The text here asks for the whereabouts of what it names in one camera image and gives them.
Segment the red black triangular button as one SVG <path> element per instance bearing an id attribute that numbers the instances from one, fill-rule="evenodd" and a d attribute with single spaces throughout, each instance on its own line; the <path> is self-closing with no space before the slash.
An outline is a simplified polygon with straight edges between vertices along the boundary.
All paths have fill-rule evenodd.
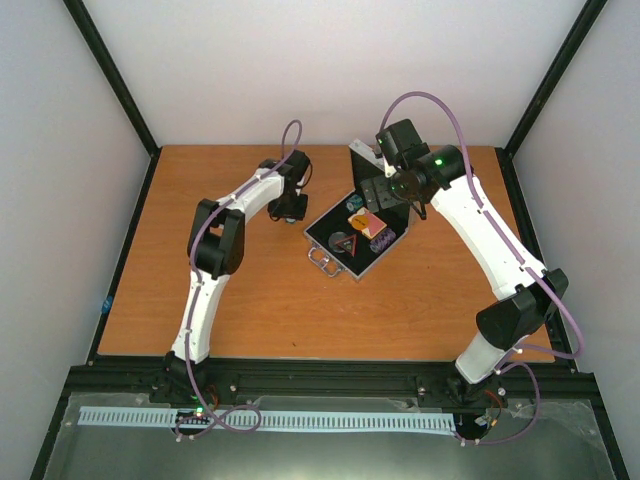
<path id="1" fill-rule="evenodd" d="M 356 244 L 357 244 L 356 235 L 350 235 L 342 241 L 342 247 L 346 250 L 345 253 L 351 255 L 352 257 L 355 256 Z"/>

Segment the clear round dealer button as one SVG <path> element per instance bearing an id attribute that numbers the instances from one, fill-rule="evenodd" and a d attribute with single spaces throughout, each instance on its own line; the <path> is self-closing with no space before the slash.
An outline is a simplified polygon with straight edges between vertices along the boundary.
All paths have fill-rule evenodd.
<path id="1" fill-rule="evenodd" d="M 346 250 L 342 247 L 342 241 L 347 237 L 348 235 L 341 231 L 332 233 L 328 238 L 329 248 L 335 253 L 345 253 Z"/>

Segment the orange blue round button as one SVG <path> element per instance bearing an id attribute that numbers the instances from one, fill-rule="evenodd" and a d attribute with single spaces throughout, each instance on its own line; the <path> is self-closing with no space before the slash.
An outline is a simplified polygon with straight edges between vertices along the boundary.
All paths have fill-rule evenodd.
<path id="1" fill-rule="evenodd" d="M 348 219 L 348 222 L 358 231 L 364 231 L 369 227 L 369 220 L 365 214 L 354 214 Z"/>

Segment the aluminium poker case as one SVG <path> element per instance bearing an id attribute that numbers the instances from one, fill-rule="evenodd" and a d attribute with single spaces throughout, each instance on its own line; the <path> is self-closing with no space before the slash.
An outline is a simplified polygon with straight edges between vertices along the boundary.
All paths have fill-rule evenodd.
<path id="1" fill-rule="evenodd" d="M 382 209 L 374 213 L 387 224 L 386 228 L 392 229 L 397 235 L 395 242 L 384 252 L 379 255 L 374 254 L 369 248 L 371 240 L 367 239 L 348 223 L 348 218 L 356 212 L 349 212 L 345 202 L 351 195 L 357 194 L 364 201 L 362 208 L 366 208 L 360 182 L 368 178 L 378 178 L 381 175 L 386 177 L 384 160 L 379 151 L 358 139 L 351 142 L 349 151 L 353 190 L 306 228 L 304 235 L 310 242 L 308 258 L 321 271 L 331 278 L 341 272 L 346 272 L 354 280 L 358 281 L 408 233 L 411 209 L 408 204 L 400 201 L 400 204 L 393 208 Z M 328 238 L 337 231 L 344 232 L 348 236 L 357 236 L 354 257 L 347 253 L 335 253 L 329 248 Z"/>

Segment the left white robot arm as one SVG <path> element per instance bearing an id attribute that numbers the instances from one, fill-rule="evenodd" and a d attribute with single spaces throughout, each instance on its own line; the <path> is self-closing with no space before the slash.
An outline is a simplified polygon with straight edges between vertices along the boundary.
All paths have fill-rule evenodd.
<path id="1" fill-rule="evenodd" d="M 209 357 L 210 336 L 222 293 L 244 258 L 246 225 L 262 209 L 274 220 L 304 219 L 302 192 L 311 161 L 292 151 L 279 162 L 265 160 L 236 190 L 196 207 L 189 235 L 190 286 L 183 319 L 170 356 L 199 364 Z"/>

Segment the playing card deck box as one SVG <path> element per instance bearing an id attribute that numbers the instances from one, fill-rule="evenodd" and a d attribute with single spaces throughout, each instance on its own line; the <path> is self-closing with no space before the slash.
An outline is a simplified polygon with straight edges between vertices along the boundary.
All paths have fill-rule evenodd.
<path id="1" fill-rule="evenodd" d="M 369 227 L 364 231 L 359 231 L 362 235 L 364 235 L 367 239 L 372 240 L 375 238 L 381 231 L 383 231 L 387 224 L 377 217 L 374 213 L 371 213 L 366 208 L 361 208 L 355 214 L 365 214 L 369 220 Z"/>

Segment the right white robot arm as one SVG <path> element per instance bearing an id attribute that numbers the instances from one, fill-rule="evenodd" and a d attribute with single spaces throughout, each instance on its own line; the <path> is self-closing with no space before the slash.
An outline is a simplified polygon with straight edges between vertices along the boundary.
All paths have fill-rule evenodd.
<path id="1" fill-rule="evenodd" d="M 453 145 L 432 151 L 406 149 L 397 164 L 359 140 L 352 152 L 382 173 L 392 196 L 430 204 L 459 235 L 485 274 L 496 298 L 476 316 L 477 333 L 455 361 L 459 376 L 476 385 L 500 371 L 511 353 L 554 315 L 568 287 L 560 269 L 549 270 L 509 229 Z"/>

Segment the tall purple chip stack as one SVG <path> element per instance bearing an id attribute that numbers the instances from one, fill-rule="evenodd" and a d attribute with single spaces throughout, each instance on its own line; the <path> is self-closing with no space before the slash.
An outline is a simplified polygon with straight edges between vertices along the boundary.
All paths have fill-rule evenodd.
<path id="1" fill-rule="evenodd" d="M 397 235 L 392 229 L 385 228 L 370 241 L 369 248 L 374 254 L 379 255 L 391 246 L 396 238 Z"/>

